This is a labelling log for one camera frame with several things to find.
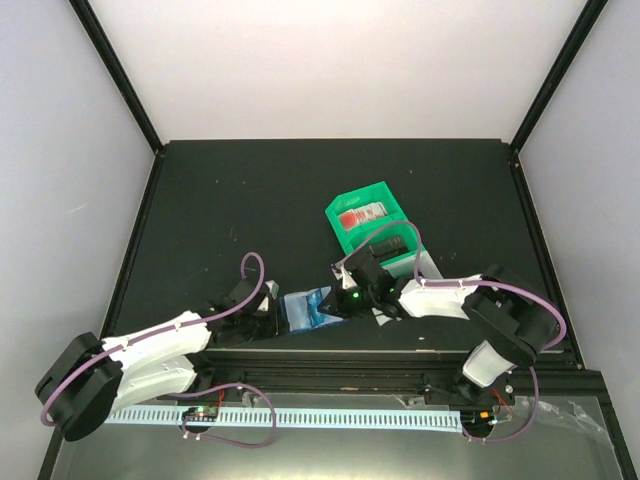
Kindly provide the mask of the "blue card holder wallet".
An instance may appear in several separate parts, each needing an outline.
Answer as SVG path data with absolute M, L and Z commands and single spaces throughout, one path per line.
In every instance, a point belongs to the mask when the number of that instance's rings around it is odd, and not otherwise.
M 284 325 L 289 335 L 306 333 L 345 322 L 343 318 L 318 310 L 330 290 L 331 288 L 327 286 L 306 292 L 289 293 L 279 300 Z

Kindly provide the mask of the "white card bin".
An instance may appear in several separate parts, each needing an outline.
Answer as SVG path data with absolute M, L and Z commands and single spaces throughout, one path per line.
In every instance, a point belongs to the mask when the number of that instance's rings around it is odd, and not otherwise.
M 427 293 L 420 280 L 414 278 L 415 260 L 418 260 L 418 277 L 427 280 L 442 280 L 442 275 L 430 255 L 422 250 L 419 257 L 415 253 L 405 254 L 380 263 L 391 276 L 392 283 L 381 296 L 381 307 L 372 309 L 379 326 L 407 318 L 435 316 L 443 312 L 442 295 Z

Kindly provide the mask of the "green card bin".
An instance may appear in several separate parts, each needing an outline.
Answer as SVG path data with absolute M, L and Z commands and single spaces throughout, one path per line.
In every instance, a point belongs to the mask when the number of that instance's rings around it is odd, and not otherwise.
M 388 215 L 345 232 L 338 216 L 349 209 L 373 202 L 382 202 Z M 325 209 L 325 215 L 346 256 L 352 254 L 363 243 L 364 250 L 368 244 L 393 235 L 403 237 L 409 249 L 407 254 L 417 253 L 416 231 L 408 224 L 406 214 L 384 181 L 337 195 Z

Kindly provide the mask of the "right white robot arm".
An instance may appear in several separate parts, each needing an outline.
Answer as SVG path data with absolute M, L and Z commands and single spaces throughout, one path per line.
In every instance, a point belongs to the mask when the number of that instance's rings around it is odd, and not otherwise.
M 393 320 L 438 316 L 469 321 L 482 340 L 454 379 L 457 396 L 467 403 L 479 402 L 501 375 L 533 366 L 542 351 L 566 335 L 559 310 L 503 267 L 459 279 L 426 279 L 418 269 L 396 277 L 360 252 L 334 271 L 337 283 L 316 307 L 319 313 L 347 319 L 375 310 Z

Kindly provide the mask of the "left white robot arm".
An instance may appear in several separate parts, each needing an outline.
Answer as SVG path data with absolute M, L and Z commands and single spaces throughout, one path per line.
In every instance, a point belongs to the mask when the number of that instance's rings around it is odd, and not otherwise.
M 279 286 L 244 278 L 198 311 L 133 334 L 75 337 L 35 387 L 41 421 L 68 442 L 80 440 L 107 418 L 132 405 L 165 395 L 207 397 L 213 372 L 190 355 L 275 337 Z

